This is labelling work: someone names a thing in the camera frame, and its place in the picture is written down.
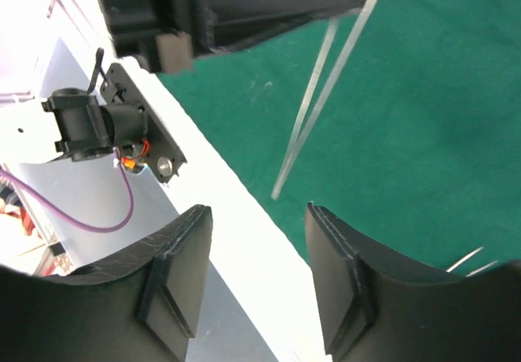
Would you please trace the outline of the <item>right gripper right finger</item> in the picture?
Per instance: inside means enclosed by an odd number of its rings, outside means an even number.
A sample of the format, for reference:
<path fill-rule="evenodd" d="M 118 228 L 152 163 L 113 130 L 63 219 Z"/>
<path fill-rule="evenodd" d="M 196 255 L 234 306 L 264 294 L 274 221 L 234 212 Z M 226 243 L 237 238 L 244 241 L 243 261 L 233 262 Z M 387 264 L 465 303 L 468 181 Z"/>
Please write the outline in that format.
<path fill-rule="evenodd" d="M 335 361 L 517 361 L 520 263 L 469 277 L 413 260 L 310 203 L 305 237 Z"/>

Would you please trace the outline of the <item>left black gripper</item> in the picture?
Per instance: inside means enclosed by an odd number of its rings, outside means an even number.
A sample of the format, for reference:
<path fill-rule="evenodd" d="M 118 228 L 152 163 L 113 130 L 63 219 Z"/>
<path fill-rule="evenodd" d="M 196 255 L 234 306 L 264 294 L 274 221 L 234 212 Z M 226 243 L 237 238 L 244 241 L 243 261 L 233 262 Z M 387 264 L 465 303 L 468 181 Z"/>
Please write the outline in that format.
<path fill-rule="evenodd" d="M 347 15 L 366 0 L 99 0 L 116 56 L 152 73 L 246 50 L 306 24 Z"/>

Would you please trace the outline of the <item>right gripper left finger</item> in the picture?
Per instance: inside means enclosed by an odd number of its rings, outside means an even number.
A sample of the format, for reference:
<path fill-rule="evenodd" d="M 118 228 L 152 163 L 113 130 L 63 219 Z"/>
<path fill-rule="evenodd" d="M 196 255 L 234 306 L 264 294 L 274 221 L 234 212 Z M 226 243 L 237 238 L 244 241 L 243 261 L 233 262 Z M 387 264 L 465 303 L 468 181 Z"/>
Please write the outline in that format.
<path fill-rule="evenodd" d="M 207 279 L 212 211 L 195 205 L 71 274 L 1 270 L 4 361 L 183 361 Z"/>

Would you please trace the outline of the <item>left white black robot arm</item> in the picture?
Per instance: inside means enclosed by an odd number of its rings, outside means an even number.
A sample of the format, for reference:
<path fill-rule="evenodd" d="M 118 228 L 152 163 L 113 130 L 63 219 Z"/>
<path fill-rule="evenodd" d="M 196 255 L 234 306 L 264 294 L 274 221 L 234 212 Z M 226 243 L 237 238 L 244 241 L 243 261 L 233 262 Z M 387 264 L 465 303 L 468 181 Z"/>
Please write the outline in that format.
<path fill-rule="evenodd" d="M 246 50 L 310 24 L 358 10 L 366 0 L 99 0 L 118 58 L 134 57 L 151 73 L 174 73 L 193 59 Z M 114 64 L 96 67 L 100 104 L 91 89 L 56 90 L 37 109 L 54 125 L 52 159 L 82 161 L 113 148 L 142 149 L 152 163 L 184 161 L 176 142 L 136 85 Z"/>

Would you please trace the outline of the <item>silver forceps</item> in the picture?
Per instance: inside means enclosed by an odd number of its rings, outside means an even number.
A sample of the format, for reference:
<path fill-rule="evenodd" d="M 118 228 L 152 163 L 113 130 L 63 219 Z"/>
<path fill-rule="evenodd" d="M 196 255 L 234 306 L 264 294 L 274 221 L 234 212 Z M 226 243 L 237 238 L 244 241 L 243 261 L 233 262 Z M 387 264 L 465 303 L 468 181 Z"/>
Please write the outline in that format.
<path fill-rule="evenodd" d="M 499 264 L 499 260 L 493 260 L 486 256 L 486 254 L 486 248 L 484 246 L 478 246 L 454 261 L 444 271 L 464 277 L 473 277 L 486 272 Z"/>

